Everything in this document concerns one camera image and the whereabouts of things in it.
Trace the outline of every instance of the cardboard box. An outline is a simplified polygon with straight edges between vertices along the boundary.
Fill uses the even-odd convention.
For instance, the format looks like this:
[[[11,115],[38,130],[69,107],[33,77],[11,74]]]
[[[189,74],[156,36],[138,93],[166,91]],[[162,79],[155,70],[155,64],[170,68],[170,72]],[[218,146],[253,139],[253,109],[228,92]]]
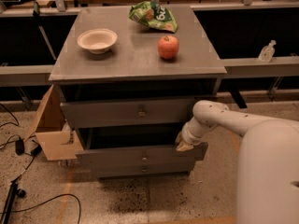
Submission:
[[[73,160],[77,158],[76,152],[83,148],[76,132],[68,130],[67,127],[63,111],[60,108],[59,94],[54,86],[51,86],[40,102],[24,141],[35,134],[47,160]]]

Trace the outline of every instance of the plastic bottle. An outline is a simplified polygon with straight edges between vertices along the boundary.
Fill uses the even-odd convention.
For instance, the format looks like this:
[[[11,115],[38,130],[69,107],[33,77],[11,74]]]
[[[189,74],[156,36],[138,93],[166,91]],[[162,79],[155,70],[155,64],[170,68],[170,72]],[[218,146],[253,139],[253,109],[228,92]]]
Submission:
[[[259,60],[265,63],[269,63],[274,55],[275,49],[274,45],[276,45],[275,40],[271,40],[268,46],[263,47],[260,55],[259,55]]]

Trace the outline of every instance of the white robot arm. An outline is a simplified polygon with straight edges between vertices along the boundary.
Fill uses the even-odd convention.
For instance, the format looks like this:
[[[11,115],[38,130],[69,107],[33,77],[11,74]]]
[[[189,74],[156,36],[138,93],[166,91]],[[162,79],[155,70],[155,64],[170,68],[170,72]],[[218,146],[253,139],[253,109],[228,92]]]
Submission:
[[[200,101],[176,140],[177,151],[201,143],[220,125],[243,137],[238,157],[236,224],[299,223],[299,122],[230,111]]]

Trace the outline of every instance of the green bag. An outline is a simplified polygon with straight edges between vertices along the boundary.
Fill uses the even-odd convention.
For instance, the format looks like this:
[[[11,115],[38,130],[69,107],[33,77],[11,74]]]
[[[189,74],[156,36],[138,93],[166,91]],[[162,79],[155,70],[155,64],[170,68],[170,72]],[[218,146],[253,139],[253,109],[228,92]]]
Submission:
[[[172,12],[155,2],[141,2],[132,6],[129,18],[150,28],[172,33],[175,33],[178,28]]]

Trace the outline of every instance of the speckled floor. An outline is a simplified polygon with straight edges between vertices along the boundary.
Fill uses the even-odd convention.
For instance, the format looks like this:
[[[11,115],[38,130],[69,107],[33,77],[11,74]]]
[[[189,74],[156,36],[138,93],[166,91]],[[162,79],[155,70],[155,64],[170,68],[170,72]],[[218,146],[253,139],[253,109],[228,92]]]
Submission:
[[[32,111],[24,111],[22,103],[2,104],[13,112],[20,127],[9,124],[0,128],[1,144],[13,134],[24,137],[38,105],[33,106]],[[236,105],[229,106],[238,110]],[[299,120],[299,102],[248,103],[248,106],[242,111]],[[0,120],[0,125],[14,121],[2,107]],[[195,219],[192,223],[204,223],[203,218],[232,219],[235,216],[236,164],[241,138],[217,127],[205,136],[204,141],[209,143],[206,157],[196,163],[190,175],[99,181],[77,161],[72,167],[63,167],[57,161],[47,161],[41,152],[20,180],[19,188],[26,191],[26,196],[16,198],[13,210],[71,193],[80,200],[82,224],[142,224],[192,219]],[[31,140],[26,142],[26,152],[35,146]],[[23,172],[32,158],[25,154],[16,155],[13,143],[1,149],[0,156],[2,210],[10,181]],[[9,223],[78,223],[78,202],[72,196],[60,197],[33,210],[11,214]]]

